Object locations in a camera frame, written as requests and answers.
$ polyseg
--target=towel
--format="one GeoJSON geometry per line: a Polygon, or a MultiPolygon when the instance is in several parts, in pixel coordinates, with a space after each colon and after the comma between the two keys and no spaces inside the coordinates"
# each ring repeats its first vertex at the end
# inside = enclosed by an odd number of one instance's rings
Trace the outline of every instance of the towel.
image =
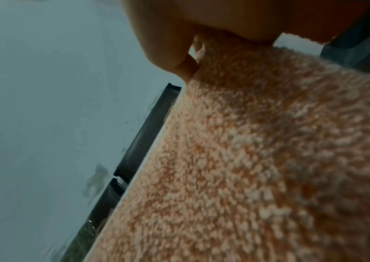
{"type": "Polygon", "coordinates": [[[370,74],[205,30],[86,261],[370,262],[370,74]]]}

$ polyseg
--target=white wall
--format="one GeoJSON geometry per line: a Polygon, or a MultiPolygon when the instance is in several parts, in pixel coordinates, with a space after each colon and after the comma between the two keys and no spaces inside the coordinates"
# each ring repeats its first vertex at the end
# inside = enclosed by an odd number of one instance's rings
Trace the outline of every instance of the white wall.
{"type": "Polygon", "coordinates": [[[0,262],[50,261],[168,82],[116,0],[0,0],[0,262]]]}

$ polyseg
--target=hand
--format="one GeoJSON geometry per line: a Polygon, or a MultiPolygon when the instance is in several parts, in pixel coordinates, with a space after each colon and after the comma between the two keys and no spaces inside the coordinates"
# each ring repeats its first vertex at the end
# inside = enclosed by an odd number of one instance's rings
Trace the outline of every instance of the hand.
{"type": "Polygon", "coordinates": [[[188,54],[199,26],[271,42],[285,29],[294,0],[122,0],[148,60],[188,83],[198,69],[188,54]]]}

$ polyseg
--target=orange towel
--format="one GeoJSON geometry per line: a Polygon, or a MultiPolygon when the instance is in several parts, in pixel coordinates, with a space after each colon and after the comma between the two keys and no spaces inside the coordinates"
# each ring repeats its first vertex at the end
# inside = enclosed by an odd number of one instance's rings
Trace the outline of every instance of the orange towel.
{"type": "Polygon", "coordinates": [[[370,262],[370,75],[206,31],[90,262],[370,262]]]}

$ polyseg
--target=textured cloth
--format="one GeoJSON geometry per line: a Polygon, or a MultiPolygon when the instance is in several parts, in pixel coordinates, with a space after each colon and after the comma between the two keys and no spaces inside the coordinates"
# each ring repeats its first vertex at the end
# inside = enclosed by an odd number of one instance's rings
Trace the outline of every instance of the textured cloth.
{"type": "Polygon", "coordinates": [[[370,261],[370,75],[206,31],[88,261],[370,261]]]}

